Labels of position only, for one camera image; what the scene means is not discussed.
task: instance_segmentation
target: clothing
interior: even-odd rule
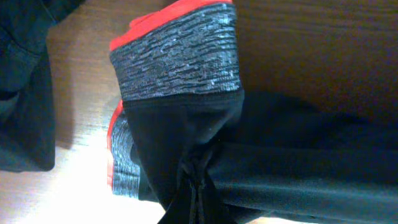
[[[159,223],[398,220],[398,129],[245,95],[235,23],[229,1],[180,0],[111,42],[139,199]]]
[[[83,1],[0,2],[0,169],[50,170],[54,112],[45,38]]]

